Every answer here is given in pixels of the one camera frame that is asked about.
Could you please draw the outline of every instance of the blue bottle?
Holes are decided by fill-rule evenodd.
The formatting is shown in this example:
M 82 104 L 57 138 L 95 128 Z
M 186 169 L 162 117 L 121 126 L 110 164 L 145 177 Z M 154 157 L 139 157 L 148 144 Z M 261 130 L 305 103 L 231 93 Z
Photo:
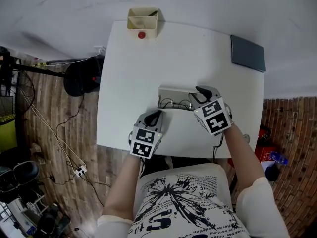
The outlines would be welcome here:
M 269 154 L 269 157 L 272 160 L 275 160 L 276 162 L 283 164 L 283 165 L 287 165 L 288 163 L 288 159 L 286 158 L 286 156 L 282 153 L 278 153 L 275 151 L 271 151 L 271 153 Z

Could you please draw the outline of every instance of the electrical outlet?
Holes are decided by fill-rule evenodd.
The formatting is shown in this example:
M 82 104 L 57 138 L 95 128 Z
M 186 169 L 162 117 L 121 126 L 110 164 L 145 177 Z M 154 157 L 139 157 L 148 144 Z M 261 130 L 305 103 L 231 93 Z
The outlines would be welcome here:
M 106 48 L 104 46 L 94 46 L 94 49 L 98 52 L 98 54 L 106 54 Z
M 75 173 L 78 177 L 82 176 L 85 172 L 87 172 L 87 169 L 86 169 L 85 166 L 83 166 L 83 165 L 81 165 L 78 169 L 76 169 L 76 170 L 74 171 L 74 173 Z

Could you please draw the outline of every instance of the person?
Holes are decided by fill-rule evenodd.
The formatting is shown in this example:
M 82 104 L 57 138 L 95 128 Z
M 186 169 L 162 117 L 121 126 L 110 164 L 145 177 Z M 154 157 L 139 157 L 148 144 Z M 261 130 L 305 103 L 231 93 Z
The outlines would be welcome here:
M 236 213 L 220 165 L 172 157 L 174 168 L 168 169 L 164 158 L 154 155 L 138 180 L 140 158 L 128 155 L 95 238 L 289 237 L 264 170 L 241 131 L 232 124 L 224 137 L 242 190 Z

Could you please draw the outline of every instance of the white table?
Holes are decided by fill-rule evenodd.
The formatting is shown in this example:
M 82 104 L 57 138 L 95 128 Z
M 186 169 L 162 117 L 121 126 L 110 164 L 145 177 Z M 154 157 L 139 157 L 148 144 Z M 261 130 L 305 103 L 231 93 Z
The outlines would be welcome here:
M 264 75 L 231 63 L 229 35 L 164 23 L 156 39 L 140 40 L 127 31 L 126 21 L 114 22 L 101 78 L 97 144 L 129 150 L 128 134 L 140 114 L 157 108 L 160 86 L 194 91 L 196 85 L 219 90 L 255 149 Z M 219 136 L 209 136 L 189 111 L 164 111 L 164 138 L 155 154 L 212 157 Z M 230 158 L 225 140 L 216 157 Z

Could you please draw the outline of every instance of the wooden floor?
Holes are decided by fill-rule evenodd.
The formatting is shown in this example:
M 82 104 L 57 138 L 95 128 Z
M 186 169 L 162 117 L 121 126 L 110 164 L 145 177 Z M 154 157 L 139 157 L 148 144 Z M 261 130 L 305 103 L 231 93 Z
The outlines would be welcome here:
M 35 64 L 36 61 L 27 60 L 26 63 Z M 50 67 L 54 71 L 65 69 L 65 66 Z M 34 105 L 53 130 L 60 122 L 77 113 L 82 97 L 68 96 L 61 78 L 34 73 L 29 75 L 36 89 Z M 58 134 L 87 164 L 88 177 L 92 182 L 111 185 L 125 153 L 96 145 L 97 103 L 98 93 L 86 94 L 78 116 L 60 126 Z M 274 142 L 281 146 L 290 160 L 286 167 L 281 167 L 279 180 L 272 186 L 276 203 L 292 237 L 302 233 L 317 212 L 316 105 L 315 98 L 264 102 L 263 124 L 272 129 Z M 27 142 L 38 143 L 46 159 L 46 164 L 40 166 L 40 177 L 53 174 L 57 183 L 68 181 L 73 177 L 73 172 L 66 164 L 67 159 L 56 139 L 31 109 L 26 112 L 25 118 Z M 69 150 L 67 153 L 77 164 L 81 164 Z M 224 168 L 230 182 L 234 170 L 228 165 L 224 165 Z M 57 201 L 70 216 L 72 222 L 68 232 L 74 228 L 81 229 L 73 231 L 69 236 L 85 238 L 87 235 L 92 238 L 96 220 L 102 211 L 93 188 L 80 178 L 65 185 L 54 184 L 48 178 L 42 181 L 48 202 Z M 103 203 L 109 188 L 102 184 L 93 185 Z M 237 195 L 238 188 L 232 195 L 233 201 Z

